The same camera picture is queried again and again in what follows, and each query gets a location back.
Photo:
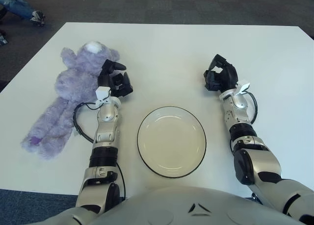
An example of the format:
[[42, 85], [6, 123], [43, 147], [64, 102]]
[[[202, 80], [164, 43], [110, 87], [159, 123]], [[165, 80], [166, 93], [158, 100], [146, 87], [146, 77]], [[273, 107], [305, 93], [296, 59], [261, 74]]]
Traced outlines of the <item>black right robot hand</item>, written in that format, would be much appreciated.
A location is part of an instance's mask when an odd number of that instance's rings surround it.
[[204, 72], [204, 78], [207, 90], [221, 93], [234, 89], [238, 82], [235, 67], [219, 54], [213, 58], [209, 68]]

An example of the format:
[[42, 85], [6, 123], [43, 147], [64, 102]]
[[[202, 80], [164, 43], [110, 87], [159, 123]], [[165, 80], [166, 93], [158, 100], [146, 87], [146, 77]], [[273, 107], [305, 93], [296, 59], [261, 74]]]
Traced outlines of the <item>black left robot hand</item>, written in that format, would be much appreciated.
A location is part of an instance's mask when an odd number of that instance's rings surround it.
[[99, 87], [109, 87], [112, 97], [125, 97], [133, 92], [127, 67], [121, 63], [107, 59], [98, 76]]

